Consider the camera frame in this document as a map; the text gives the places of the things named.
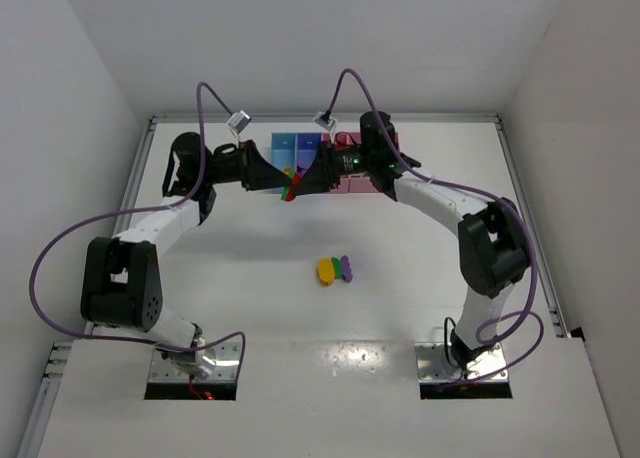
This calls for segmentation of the red semicircle lego brick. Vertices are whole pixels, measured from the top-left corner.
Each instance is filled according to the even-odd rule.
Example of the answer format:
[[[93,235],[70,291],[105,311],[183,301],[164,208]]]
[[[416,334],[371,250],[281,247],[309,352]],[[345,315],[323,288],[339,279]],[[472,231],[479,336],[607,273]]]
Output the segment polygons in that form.
[[[292,183],[288,187],[288,191],[287,191],[287,193],[285,195],[285,200],[287,202],[293,201],[295,199],[295,197],[296,197],[296,194],[295,194],[296,187],[299,184],[300,179],[301,179],[301,175],[298,172],[295,172],[293,174]]]

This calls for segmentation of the yellow oval lego brick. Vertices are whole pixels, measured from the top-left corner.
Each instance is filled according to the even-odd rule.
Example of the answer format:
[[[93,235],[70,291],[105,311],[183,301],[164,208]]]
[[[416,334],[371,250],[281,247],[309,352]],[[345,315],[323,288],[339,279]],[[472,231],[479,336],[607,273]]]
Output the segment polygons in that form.
[[[333,261],[329,258],[321,259],[317,266],[318,279],[323,286],[330,286],[335,280]]]

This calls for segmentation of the purple scalloped lego brick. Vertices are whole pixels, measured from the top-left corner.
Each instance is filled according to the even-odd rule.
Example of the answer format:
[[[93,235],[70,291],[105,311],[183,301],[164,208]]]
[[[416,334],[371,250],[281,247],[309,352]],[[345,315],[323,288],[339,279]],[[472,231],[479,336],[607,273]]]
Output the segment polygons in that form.
[[[340,258],[340,265],[342,269],[342,279],[345,282],[350,283],[353,280],[353,271],[350,260],[346,255],[343,255]]]

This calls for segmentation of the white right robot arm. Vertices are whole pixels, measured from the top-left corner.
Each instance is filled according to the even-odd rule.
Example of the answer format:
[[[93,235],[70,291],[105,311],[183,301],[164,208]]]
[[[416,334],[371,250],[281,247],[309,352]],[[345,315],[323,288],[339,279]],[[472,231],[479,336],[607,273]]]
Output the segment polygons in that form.
[[[366,112],[359,129],[356,145],[339,149],[321,142],[310,167],[294,180],[289,193],[293,197],[326,193],[342,177],[363,172],[378,192],[453,233],[467,293],[451,333],[449,356],[463,368],[493,344],[506,299],[530,266],[524,232],[506,204],[423,179],[420,162],[400,152],[389,114]]]

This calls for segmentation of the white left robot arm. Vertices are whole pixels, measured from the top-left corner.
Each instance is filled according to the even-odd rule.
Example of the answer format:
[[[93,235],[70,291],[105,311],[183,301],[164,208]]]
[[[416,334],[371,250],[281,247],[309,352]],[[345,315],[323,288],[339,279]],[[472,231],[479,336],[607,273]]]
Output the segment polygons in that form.
[[[87,249],[80,311],[93,324],[128,329],[148,340],[174,366],[200,373],[214,359],[201,328],[164,303],[160,257],[186,232],[203,224],[216,200],[215,185],[239,182],[248,191],[286,187],[291,177],[247,140],[209,150],[195,132],[174,139],[160,208],[112,238]]]

